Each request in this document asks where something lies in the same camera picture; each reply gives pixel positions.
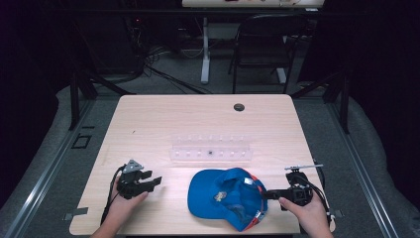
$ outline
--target blue cap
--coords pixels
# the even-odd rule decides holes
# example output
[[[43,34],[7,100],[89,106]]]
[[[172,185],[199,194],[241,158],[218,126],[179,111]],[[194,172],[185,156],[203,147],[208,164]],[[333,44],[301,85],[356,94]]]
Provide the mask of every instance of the blue cap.
[[[200,218],[226,219],[238,231],[258,224],[267,211],[263,184],[240,168],[204,170],[188,190],[188,209]]]

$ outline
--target black chair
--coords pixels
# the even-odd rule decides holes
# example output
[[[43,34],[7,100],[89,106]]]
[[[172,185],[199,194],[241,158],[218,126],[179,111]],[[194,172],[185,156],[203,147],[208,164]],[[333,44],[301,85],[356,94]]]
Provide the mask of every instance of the black chair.
[[[303,16],[281,14],[255,15],[241,23],[228,72],[234,69],[232,93],[236,93],[237,67],[273,68],[271,73],[278,67],[287,68],[282,92],[286,93],[295,46],[306,25]]]

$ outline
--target light wood surface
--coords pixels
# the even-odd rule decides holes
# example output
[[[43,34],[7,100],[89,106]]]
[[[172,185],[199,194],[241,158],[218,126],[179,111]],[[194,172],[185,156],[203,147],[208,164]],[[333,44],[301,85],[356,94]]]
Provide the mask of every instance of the light wood surface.
[[[182,0],[183,7],[196,8],[322,8],[324,0]]]
[[[236,103],[245,110],[234,110]],[[177,163],[170,159],[173,135],[246,136],[250,162]],[[133,159],[162,176],[121,234],[238,234],[225,220],[200,219],[190,214],[187,193],[192,177],[205,169],[241,167],[259,178],[266,189],[289,187],[284,168],[313,165],[293,102],[287,95],[130,95],[116,108],[75,216],[73,235],[92,234],[98,227],[109,183],[116,170]],[[305,169],[308,179],[321,187],[315,169]],[[276,200],[260,224],[243,234],[299,233],[297,219],[281,211]]]

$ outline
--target chair backrest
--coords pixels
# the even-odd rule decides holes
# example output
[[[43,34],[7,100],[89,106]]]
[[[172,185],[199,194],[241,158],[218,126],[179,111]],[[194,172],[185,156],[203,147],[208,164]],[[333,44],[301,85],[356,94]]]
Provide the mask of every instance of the chair backrest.
[[[307,24],[300,15],[254,15],[241,23],[237,36],[300,35]]]

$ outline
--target human arm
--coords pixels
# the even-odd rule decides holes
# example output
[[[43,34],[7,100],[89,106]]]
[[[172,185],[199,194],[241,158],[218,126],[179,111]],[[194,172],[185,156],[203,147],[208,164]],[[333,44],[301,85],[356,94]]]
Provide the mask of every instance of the human arm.
[[[284,197],[281,197],[278,201],[297,217],[300,225],[311,238],[333,237],[328,225],[324,205],[316,192],[313,193],[311,202],[305,206],[296,205]]]
[[[101,226],[92,234],[91,238],[111,238],[114,237],[120,230],[121,226],[129,219],[132,215],[135,207],[146,199],[148,193],[145,191],[138,196],[131,199],[126,199],[118,194],[117,191],[117,178],[114,182],[112,190],[112,201],[104,222]]]

